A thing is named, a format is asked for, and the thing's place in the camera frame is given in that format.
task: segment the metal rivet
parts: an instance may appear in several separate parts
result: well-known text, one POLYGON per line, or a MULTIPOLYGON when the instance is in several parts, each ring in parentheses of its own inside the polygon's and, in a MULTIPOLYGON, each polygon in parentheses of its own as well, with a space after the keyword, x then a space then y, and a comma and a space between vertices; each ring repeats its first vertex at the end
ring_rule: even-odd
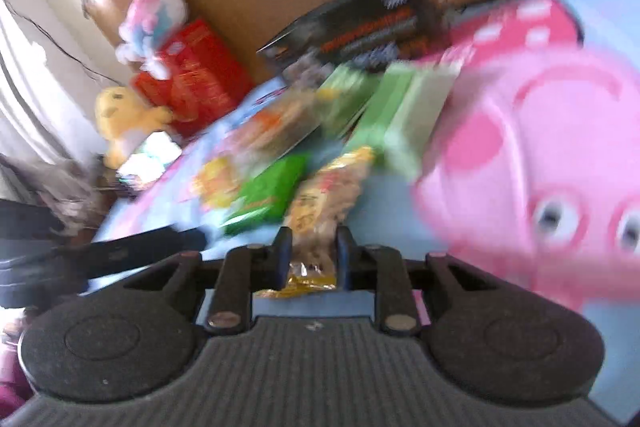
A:
POLYGON ((385 326, 394 331, 413 330, 418 322, 409 315, 397 314, 389 315, 385 319, 385 326))
POLYGON ((207 321, 212 328, 235 328, 240 324, 240 315, 234 312, 218 312, 209 317, 207 321))

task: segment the green package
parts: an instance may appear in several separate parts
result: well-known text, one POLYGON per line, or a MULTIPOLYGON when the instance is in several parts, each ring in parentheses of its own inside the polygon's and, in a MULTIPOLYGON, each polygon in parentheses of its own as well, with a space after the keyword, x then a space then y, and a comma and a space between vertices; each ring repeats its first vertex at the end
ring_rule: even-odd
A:
POLYGON ((422 174, 422 156, 455 79, 458 65, 393 62, 345 149, 368 145, 379 163, 410 182, 422 174))
POLYGON ((322 130, 331 138, 343 136, 367 107, 380 75, 338 66, 316 92, 321 104, 322 130))
POLYGON ((242 185, 236 200, 239 208, 222 224, 225 234, 279 223, 305 174, 306 161, 304 154, 290 154, 242 185))

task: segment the yellow snack bag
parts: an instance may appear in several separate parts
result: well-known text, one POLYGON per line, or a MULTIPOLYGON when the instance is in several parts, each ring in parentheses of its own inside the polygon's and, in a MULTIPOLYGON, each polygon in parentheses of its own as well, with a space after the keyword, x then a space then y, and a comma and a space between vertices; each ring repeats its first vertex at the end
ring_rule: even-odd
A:
POLYGON ((371 147, 360 147, 300 185, 283 222, 293 233, 287 285, 258 296, 283 298, 335 289, 335 230, 358 199, 373 159, 371 147))
POLYGON ((227 208, 236 200, 240 178, 228 156, 217 156, 202 166, 193 179, 193 192, 208 209, 227 208))

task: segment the chip bag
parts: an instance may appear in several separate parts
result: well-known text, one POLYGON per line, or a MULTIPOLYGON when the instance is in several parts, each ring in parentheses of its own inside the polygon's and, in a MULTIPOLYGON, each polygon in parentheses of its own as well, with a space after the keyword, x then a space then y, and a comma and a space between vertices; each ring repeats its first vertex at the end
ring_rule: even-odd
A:
POLYGON ((281 291, 259 292, 259 296, 295 297, 335 289, 335 231, 358 199, 373 159, 372 149, 361 147, 300 185, 283 222, 293 234, 287 285, 281 291))
POLYGON ((217 156, 205 163, 192 183, 194 194, 207 210, 228 208, 238 197, 240 178, 228 156, 217 156))
POLYGON ((320 125, 315 91, 290 87, 231 131, 221 145, 246 176, 254 176, 320 125))
POLYGON ((306 161, 306 155, 290 154, 247 181, 238 193, 238 209, 222 224, 226 235, 279 223, 305 173, 306 161))

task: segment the black cable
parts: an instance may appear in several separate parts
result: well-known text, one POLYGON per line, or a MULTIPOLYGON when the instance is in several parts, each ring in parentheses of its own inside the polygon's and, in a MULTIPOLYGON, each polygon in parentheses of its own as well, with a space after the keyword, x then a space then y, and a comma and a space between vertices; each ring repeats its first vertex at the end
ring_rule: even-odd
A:
POLYGON ((77 62, 78 64, 80 64, 80 66, 82 66, 82 69, 84 70, 84 73, 86 74, 86 76, 88 76, 90 79, 92 79, 92 81, 98 83, 98 78, 96 78, 94 75, 97 75, 98 77, 102 77, 106 80, 109 80, 110 82, 113 82, 114 84, 116 84, 117 86, 121 86, 121 87, 125 87, 124 84, 120 83, 119 81, 115 80, 114 78, 111 78, 110 76, 107 76, 106 74, 102 74, 102 73, 98 73, 98 71, 92 70, 92 68, 90 68, 89 66, 87 66, 82 60, 80 60, 77 57, 74 57, 71 53, 69 53, 68 51, 66 51, 66 49, 64 49, 62 46, 60 46, 60 44, 58 44, 56 42, 56 39, 53 38, 53 36, 46 31, 46 29, 44 29, 42 26, 40 26, 36 21, 34 21, 33 19, 27 17, 26 15, 22 15, 21 13, 18 13, 14 7, 12 6, 12 4, 9 2, 9 0, 3 0, 4 4, 6 5, 7 9, 9 10, 9 12, 16 16, 16 17, 20 17, 20 19, 24 19, 25 21, 27 21, 28 23, 31 23, 40 33, 42 33, 47 39, 49 39, 49 41, 51 41, 51 43, 57 48, 59 49, 59 51, 65 55, 68 58, 71 58, 71 60, 77 62))

